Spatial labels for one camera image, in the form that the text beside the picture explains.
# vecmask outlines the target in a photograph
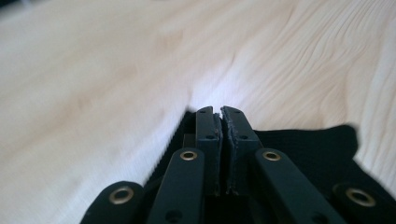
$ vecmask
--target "tabletop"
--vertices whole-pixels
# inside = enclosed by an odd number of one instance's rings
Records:
[[[0,11],[0,218],[79,223],[144,184],[186,110],[256,130],[356,127],[396,195],[396,3],[62,1]]]

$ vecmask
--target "wood grain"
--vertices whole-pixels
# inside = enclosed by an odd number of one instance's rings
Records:
[[[187,108],[359,130],[396,196],[394,1],[42,1],[0,12],[0,217],[79,223],[144,183]]]

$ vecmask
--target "wooden table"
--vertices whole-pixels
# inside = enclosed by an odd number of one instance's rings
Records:
[[[79,223],[207,105],[257,130],[351,123],[396,195],[392,0],[39,1],[0,12],[0,68],[2,223]]]

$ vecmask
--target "light wood surface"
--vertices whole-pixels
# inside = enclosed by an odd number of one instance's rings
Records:
[[[79,223],[207,105],[257,130],[351,123],[396,195],[393,0],[40,1],[0,12],[0,68],[2,223]]]

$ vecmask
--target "round hole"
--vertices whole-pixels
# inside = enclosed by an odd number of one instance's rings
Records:
[[[329,219],[321,213],[315,213],[312,217],[312,221],[318,224],[327,224],[329,223]]]
[[[181,214],[180,211],[178,211],[178,210],[171,210],[171,211],[168,211],[168,212],[166,213],[166,215],[165,215],[165,220],[166,220],[168,223],[178,223],[178,222],[181,220],[182,217],[183,217],[183,215]]]
[[[195,160],[198,155],[193,151],[184,151],[180,154],[180,158],[184,161],[192,161]]]
[[[129,202],[133,197],[134,191],[131,188],[124,186],[111,192],[108,199],[111,203],[122,204]]]
[[[361,189],[347,189],[346,196],[354,203],[364,207],[375,206],[375,199]]]
[[[266,151],[264,153],[262,153],[262,156],[267,159],[268,161],[279,161],[280,160],[280,156],[272,151]]]

